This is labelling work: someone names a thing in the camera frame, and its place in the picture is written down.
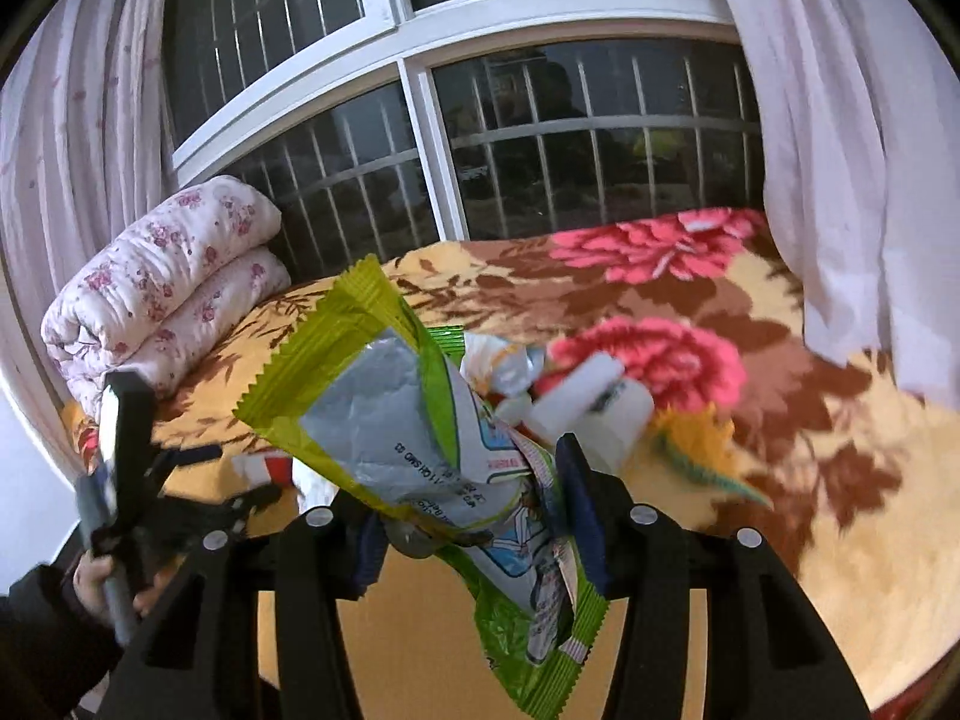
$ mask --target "folded quilt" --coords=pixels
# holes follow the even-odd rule
[[[130,357],[222,266],[280,232],[280,211],[230,176],[185,189],[136,220],[61,290],[40,336],[64,379]]]
[[[194,365],[257,303],[289,286],[287,269],[265,247],[237,257],[203,282],[143,346],[112,370],[135,370],[158,396],[173,394]],[[67,379],[71,394],[97,420],[106,373]]]

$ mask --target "bed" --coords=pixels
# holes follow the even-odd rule
[[[960,416],[898,391],[882,353],[845,368],[811,355],[800,338],[802,288],[762,216],[694,213],[688,232],[702,245],[693,252],[680,243],[678,218],[667,217],[522,241],[440,242],[383,268],[428,325],[551,343],[560,368],[605,349],[661,406],[716,403],[736,425],[745,478],[773,509],[688,483],[643,445],[623,471],[628,487],[688,528],[762,531],[877,709],[960,640]],[[245,486],[229,457],[266,445],[232,416],[234,404],[331,281],[254,309],[162,404],[157,440],[221,442],[226,455],[179,471],[170,488],[216,499]],[[89,452],[90,426],[75,421],[72,430]],[[295,515],[288,495],[253,530],[269,533]],[[702,629],[703,599],[691,605]],[[601,715],[624,613],[613,605],[564,717]],[[260,614],[262,668],[275,678],[271,596]],[[467,589],[439,560],[391,551],[381,582],[341,615],[367,717],[413,720],[431,707],[438,716],[520,716],[484,666]]]

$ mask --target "green snack bag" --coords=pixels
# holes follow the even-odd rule
[[[341,276],[267,363],[237,418],[389,517],[448,545],[476,600],[488,663],[536,720],[557,717],[607,602],[565,523],[553,458],[493,419],[368,257]]]

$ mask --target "white bottle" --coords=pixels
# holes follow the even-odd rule
[[[536,401],[523,418],[523,424],[552,448],[558,438],[592,408],[597,398],[616,384],[624,371],[620,360],[606,352],[595,352],[562,384]]]
[[[578,419],[577,437],[593,470],[617,476],[654,413],[654,399],[634,379],[621,379]]]
[[[522,392],[517,397],[501,400],[493,409],[493,416],[510,427],[517,427],[525,420],[533,405],[529,392]]]

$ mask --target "floral blanket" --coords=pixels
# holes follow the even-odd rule
[[[133,355],[107,370],[136,371],[158,396],[169,397],[253,306],[289,286],[283,263],[267,247],[256,247],[206,279]],[[95,420],[100,418],[106,375],[104,371],[70,380],[70,391]]]
[[[69,384],[119,365],[210,275],[280,232],[280,211],[230,176],[138,218],[75,275],[40,336]]]
[[[384,271],[428,325],[548,343],[553,372],[541,386],[603,349],[660,406],[715,403],[736,425],[744,477],[773,509],[693,485],[644,447],[624,467],[628,487],[688,528],[762,531],[874,709],[960,640],[960,418],[898,391],[884,354],[841,368],[805,349],[802,290],[760,215],[712,209],[524,241],[442,242]],[[264,448],[230,412],[329,285],[253,310],[163,405],[157,440],[216,440],[227,456]],[[229,463],[171,480],[174,490],[213,498],[241,485]],[[295,512],[287,501],[257,526],[280,527]],[[271,603],[261,605],[267,673]],[[602,714],[623,613],[613,606],[565,717]],[[423,717],[424,675],[440,716],[517,716],[484,669],[469,594],[440,562],[391,551],[382,581],[341,615],[368,716]]]

